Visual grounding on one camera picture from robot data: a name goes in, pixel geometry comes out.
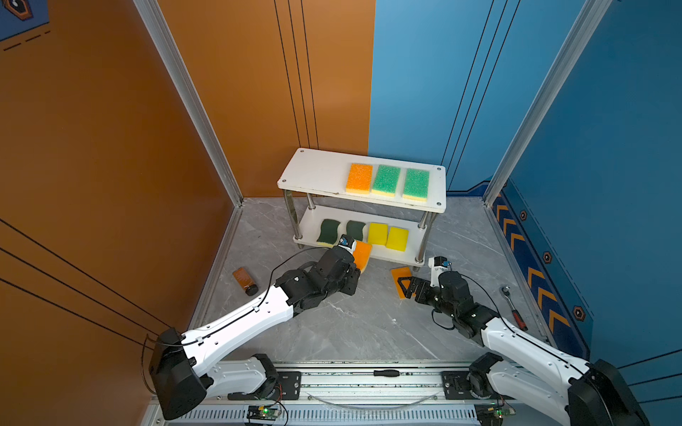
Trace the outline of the orange sponge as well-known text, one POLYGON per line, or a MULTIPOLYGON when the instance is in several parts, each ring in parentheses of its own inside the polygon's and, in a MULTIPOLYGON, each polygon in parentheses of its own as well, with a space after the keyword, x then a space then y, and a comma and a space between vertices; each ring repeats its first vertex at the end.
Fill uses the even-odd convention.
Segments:
POLYGON ((352 163, 346 181, 346 193, 368 195, 372 186, 373 166, 352 163))
POLYGON ((391 275, 399 299, 405 300, 406 298, 410 298, 410 296, 406 295, 406 292, 410 289, 412 278, 411 268, 408 266, 394 268, 391 270, 391 275))
POLYGON ((363 241, 355 242, 355 249, 353 251, 354 263, 360 273, 364 273, 371 256, 373 246, 363 241))

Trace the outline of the green wavy sponge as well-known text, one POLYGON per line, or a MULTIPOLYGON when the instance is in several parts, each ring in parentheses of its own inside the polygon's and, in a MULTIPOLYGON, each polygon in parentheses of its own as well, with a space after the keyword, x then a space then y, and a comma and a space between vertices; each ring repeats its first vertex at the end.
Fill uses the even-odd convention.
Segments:
POLYGON ((364 229, 366 224, 361 221, 348 220, 346 223, 346 235, 355 241, 364 241, 364 229))
POLYGON ((316 242, 326 247, 333 247, 339 240, 339 226, 339 221, 325 218, 321 222, 320 233, 316 242))

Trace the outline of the yellow sponge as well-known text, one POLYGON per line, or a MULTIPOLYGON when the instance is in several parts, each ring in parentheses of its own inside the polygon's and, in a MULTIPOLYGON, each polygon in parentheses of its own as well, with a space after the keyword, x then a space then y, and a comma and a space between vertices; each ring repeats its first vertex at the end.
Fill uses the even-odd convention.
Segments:
POLYGON ((410 239, 410 231, 408 229, 392 226, 389 229, 385 247, 389 250, 405 252, 408 246, 408 239, 410 239))
POLYGON ((389 226, 383 223, 369 223, 367 243, 385 246, 388 239, 389 226))

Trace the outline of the light green sponge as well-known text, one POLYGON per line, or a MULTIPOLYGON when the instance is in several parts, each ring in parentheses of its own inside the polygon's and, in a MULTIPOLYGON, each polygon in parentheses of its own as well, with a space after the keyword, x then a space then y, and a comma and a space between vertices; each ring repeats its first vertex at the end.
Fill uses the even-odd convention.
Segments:
POLYGON ((396 196, 400 175, 400 167, 385 164, 379 165, 370 192, 373 195, 394 198, 396 196))
POLYGON ((406 171, 402 198, 415 202, 427 202, 429 182, 430 172, 428 170, 408 169, 406 171))

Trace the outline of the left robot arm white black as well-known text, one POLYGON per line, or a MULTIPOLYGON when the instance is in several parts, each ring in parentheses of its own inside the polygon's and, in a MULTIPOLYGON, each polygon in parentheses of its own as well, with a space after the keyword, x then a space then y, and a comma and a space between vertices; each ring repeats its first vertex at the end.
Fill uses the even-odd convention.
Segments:
POLYGON ((272 396, 279 374, 268 356, 258 353, 225 367, 218 364, 252 338, 318 307, 329 296, 353 295, 361 276, 356 252, 354 243, 342 241, 318 261, 287 271, 234 312, 183 333, 175 328, 161 333, 153 342, 148 374, 163 418, 181 418, 207 398, 272 396))

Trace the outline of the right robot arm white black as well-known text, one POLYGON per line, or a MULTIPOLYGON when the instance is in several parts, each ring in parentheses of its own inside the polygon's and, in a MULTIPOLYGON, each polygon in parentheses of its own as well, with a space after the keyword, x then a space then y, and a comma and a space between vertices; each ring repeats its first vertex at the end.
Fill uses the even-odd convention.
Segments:
POLYGON ((511 397, 562 425, 647 425, 625 379, 605 360, 589 362, 511 325, 496 308, 474 301, 472 279, 454 271, 431 283, 397 280, 407 299, 451 319, 451 329, 487 348, 470 366, 472 393, 511 397))

